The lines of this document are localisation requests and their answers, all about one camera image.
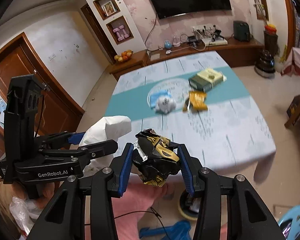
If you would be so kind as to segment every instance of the metal bolt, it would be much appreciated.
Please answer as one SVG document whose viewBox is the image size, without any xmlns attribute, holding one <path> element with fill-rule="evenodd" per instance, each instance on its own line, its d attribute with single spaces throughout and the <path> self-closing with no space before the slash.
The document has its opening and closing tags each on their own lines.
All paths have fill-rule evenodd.
<svg viewBox="0 0 300 240">
<path fill-rule="evenodd" d="M 68 180 L 69 182 L 74 182 L 75 179 L 76 179 L 76 176 L 74 176 L 74 175 L 70 175 L 70 176 L 67 178 L 67 180 Z"/>
<path fill-rule="evenodd" d="M 240 175 L 240 174 L 237 175 L 236 178 L 238 181 L 244 181 L 246 179 L 243 175 Z"/>
<path fill-rule="evenodd" d="M 209 170 L 207 167 L 201 168 L 200 171 L 201 171 L 202 173 L 204 173 L 204 174 L 207 174 L 207 173 L 210 172 L 210 170 Z"/>
<path fill-rule="evenodd" d="M 111 171 L 112 171 L 112 169 L 111 169 L 110 167 L 105 167 L 105 168 L 102 169 L 102 172 L 103 172 L 104 174 L 108 174 L 108 173 L 110 173 Z"/>
</svg>

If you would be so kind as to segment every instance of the tile floor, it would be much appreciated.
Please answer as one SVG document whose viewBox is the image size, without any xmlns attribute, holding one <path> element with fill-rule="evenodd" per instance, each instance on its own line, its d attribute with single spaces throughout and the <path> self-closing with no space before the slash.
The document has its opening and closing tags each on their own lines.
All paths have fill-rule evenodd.
<svg viewBox="0 0 300 240">
<path fill-rule="evenodd" d="M 264 79 L 258 76 L 252 66 L 234 68 L 234 72 L 246 86 L 257 105 L 259 106 L 270 131 L 273 135 L 277 152 L 268 178 L 259 185 L 253 181 L 256 164 L 240 171 L 255 187 L 269 210 L 279 218 L 289 206 L 300 204 L 300 130 L 299 126 L 287 130 L 284 123 L 287 121 L 286 109 L 294 96 L 300 94 L 300 77 L 284 76 L 276 73 L 274 79 Z M 99 79 L 88 96 L 84 114 L 78 132 L 86 131 L 97 122 L 105 113 L 116 80 L 107 71 Z M 177 201 L 184 190 L 184 185 L 176 185 L 173 200 L 159 200 L 154 208 L 162 216 L 165 226 L 173 225 L 182 220 L 177 209 Z M 226 222 L 226 199 L 222 199 L 222 224 Z M 159 227 L 157 218 L 152 214 L 145 214 L 138 227 Z M 195 223 L 192 222 L 191 236 L 194 233 Z M 161 239 L 160 237 L 147 238 L 148 240 Z"/>
</svg>

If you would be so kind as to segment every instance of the blue plastic stool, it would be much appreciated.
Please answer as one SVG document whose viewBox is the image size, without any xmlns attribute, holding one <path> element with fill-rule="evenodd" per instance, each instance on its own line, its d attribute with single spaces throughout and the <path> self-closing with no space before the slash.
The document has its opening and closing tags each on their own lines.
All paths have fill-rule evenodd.
<svg viewBox="0 0 300 240">
<path fill-rule="evenodd" d="M 182 220 L 175 223 L 173 226 L 165 227 L 169 237 L 171 240 L 191 240 L 189 231 L 191 229 L 190 223 L 187 220 Z M 139 238 L 143 236 L 156 236 L 165 234 L 163 228 L 141 228 L 139 231 Z M 165 235 L 161 240 L 169 240 L 169 238 Z"/>
<path fill-rule="evenodd" d="M 279 226 L 282 223 L 292 220 L 290 232 L 287 240 L 295 240 L 300 234 L 300 205 L 291 208 L 283 217 L 279 220 Z"/>
</svg>

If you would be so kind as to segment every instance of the picture frame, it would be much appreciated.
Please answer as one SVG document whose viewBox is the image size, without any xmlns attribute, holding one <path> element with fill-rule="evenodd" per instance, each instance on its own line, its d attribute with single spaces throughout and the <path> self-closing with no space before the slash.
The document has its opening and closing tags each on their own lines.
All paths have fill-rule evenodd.
<svg viewBox="0 0 300 240">
<path fill-rule="evenodd" d="M 112 1 L 106 2 L 104 5 L 101 6 L 102 9 L 104 10 L 105 14 L 108 16 L 114 14 L 117 10 L 113 6 Z"/>
</svg>

